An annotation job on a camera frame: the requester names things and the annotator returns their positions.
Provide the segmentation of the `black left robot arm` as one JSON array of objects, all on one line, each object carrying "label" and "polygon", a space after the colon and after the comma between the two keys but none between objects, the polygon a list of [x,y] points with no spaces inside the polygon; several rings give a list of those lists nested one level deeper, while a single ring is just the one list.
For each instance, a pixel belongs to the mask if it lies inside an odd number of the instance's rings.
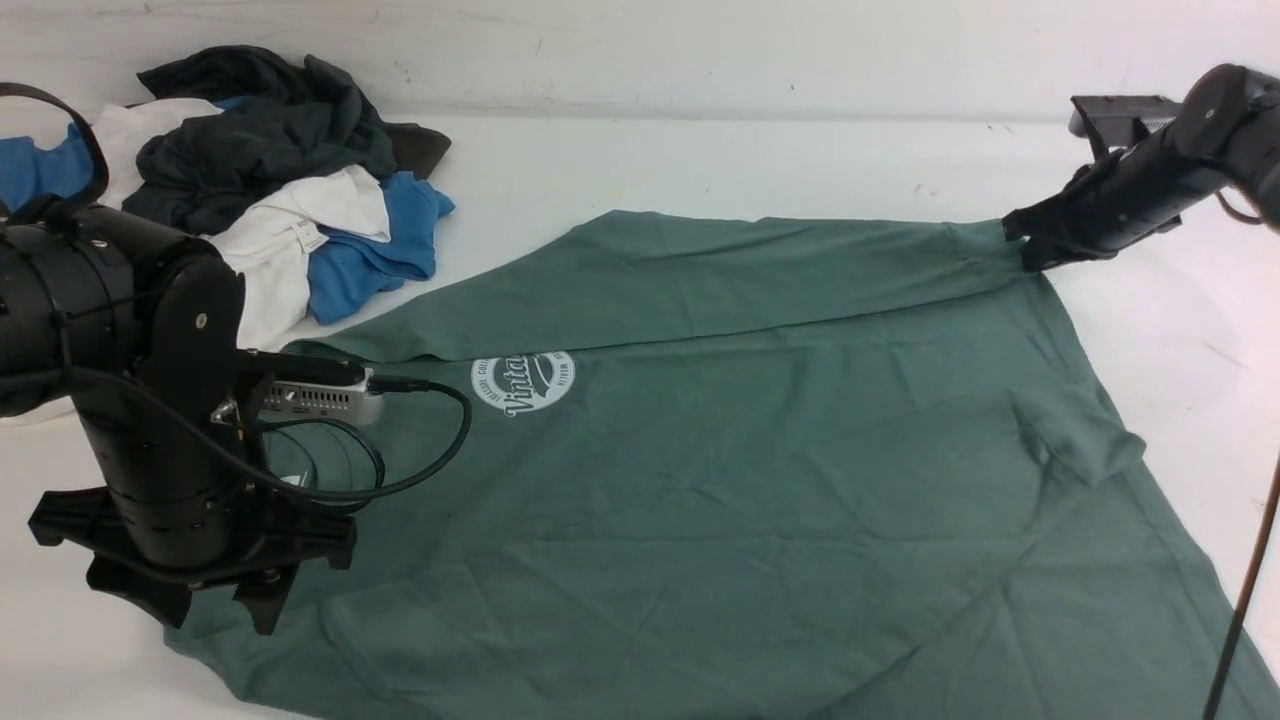
[{"label": "black left robot arm", "polygon": [[3,223],[3,415],[69,398],[102,475],[49,491],[36,542],[88,550],[92,591],[170,628],[195,593],[233,587],[253,629],[276,629],[302,562],[347,569],[352,518],[268,470],[257,416],[283,380],[352,386],[347,363],[239,348],[244,279],[209,242],[99,204],[102,150],[81,191]]}]

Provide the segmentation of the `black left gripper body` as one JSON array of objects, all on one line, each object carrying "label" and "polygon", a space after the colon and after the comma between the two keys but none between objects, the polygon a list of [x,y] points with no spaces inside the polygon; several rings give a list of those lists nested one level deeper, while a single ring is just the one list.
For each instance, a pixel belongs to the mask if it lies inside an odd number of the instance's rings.
[{"label": "black left gripper body", "polygon": [[311,559],[346,569],[355,520],[275,491],[141,503],[108,487],[45,493],[28,527],[41,546],[72,543],[110,568],[172,585],[214,585]]}]

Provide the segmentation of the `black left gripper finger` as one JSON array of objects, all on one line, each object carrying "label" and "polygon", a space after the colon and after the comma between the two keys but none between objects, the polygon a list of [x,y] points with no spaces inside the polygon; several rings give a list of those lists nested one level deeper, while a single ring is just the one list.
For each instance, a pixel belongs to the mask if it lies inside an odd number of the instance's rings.
[{"label": "black left gripper finger", "polygon": [[101,555],[93,556],[86,582],[90,589],[124,600],[173,629],[186,621],[193,598],[186,583],[157,580]]},{"label": "black left gripper finger", "polygon": [[296,574],[296,570],[264,570],[236,587],[233,600],[248,612],[259,635],[275,632]]}]

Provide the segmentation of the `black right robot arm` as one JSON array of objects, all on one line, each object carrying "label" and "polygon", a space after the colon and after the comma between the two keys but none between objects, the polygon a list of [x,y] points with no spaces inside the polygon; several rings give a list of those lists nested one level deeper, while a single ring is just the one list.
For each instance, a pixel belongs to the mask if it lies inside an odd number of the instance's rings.
[{"label": "black right robot arm", "polygon": [[1076,95],[1069,131],[1093,152],[1056,195],[1002,227],[1027,272],[1116,258],[1181,224],[1193,205],[1233,187],[1248,225],[1279,224],[1279,82],[1235,64],[1204,73],[1184,100]]}]

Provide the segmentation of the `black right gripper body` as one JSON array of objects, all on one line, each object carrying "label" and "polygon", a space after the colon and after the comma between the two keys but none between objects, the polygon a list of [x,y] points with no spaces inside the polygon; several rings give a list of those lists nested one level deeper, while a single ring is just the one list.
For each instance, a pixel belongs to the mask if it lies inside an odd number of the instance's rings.
[{"label": "black right gripper body", "polygon": [[1117,174],[1115,165],[1082,167],[1064,188],[1034,205],[1010,211],[1002,219],[1004,237],[1020,247],[1027,240],[1050,240],[1076,254],[1074,263],[1108,260],[1126,247],[1110,231],[1089,229],[1087,202]]}]

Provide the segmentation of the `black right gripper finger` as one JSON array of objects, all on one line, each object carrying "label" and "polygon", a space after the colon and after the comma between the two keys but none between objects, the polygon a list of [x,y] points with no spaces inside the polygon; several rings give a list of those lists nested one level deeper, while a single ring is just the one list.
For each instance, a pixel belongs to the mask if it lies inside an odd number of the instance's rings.
[{"label": "black right gripper finger", "polygon": [[1025,272],[1043,273],[1074,263],[1076,254],[1050,240],[1027,240],[1020,247],[1020,258]]}]

